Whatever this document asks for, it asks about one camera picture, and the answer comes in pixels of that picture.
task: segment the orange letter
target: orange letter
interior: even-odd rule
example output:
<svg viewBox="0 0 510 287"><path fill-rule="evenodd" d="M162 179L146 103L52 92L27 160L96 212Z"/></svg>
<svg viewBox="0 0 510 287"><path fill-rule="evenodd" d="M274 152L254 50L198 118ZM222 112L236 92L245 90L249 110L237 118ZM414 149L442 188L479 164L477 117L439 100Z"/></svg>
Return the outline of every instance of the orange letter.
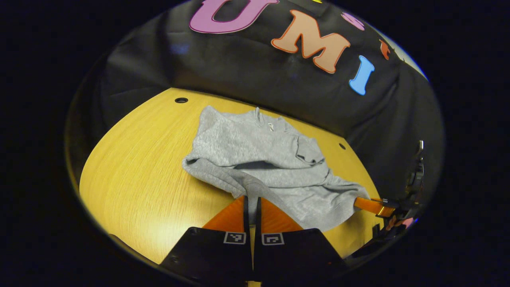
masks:
<svg viewBox="0 0 510 287"><path fill-rule="evenodd" d="M391 51L388 48L388 44L384 43L381 39L379 39L379 41L381 41L381 53L382 53L382 55L384 56L384 58L386 60L389 60L390 57L388 57L388 55L389 55L389 53L391 53Z"/></svg>
<svg viewBox="0 0 510 287"><path fill-rule="evenodd" d="M273 39L273 47L288 53L298 51L297 41L301 38L301 53L303 58L309 58L322 50L319 56L314 57L314 63L324 71L335 73L335 65L344 52L350 46L349 41L337 33L324 37L320 36L319 25L315 19L297 10L290 10L294 20L280 39Z"/></svg>

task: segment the wooden table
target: wooden table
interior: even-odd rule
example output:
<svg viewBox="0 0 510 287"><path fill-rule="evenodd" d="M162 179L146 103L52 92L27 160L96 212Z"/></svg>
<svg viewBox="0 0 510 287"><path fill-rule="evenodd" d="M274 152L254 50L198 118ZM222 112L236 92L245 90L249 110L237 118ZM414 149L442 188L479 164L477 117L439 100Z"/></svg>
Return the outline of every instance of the wooden table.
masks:
<svg viewBox="0 0 510 287"><path fill-rule="evenodd" d="M176 98L188 102L177 103ZM171 88L119 121L97 144L83 169L80 196L91 215L107 233L157 264L188 227L202 227L234 200L231 194L195 179L182 168L182 160L192 149L200 113L207 105L230 113L255 109L231 99ZM343 138L284 118L304 135L316 138L335 175L358 182L370 197L379 198L370 176ZM338 254L346 257L372 239L372 227L379 223L383 225L381 218L361 210L324 235Z"/></svg>

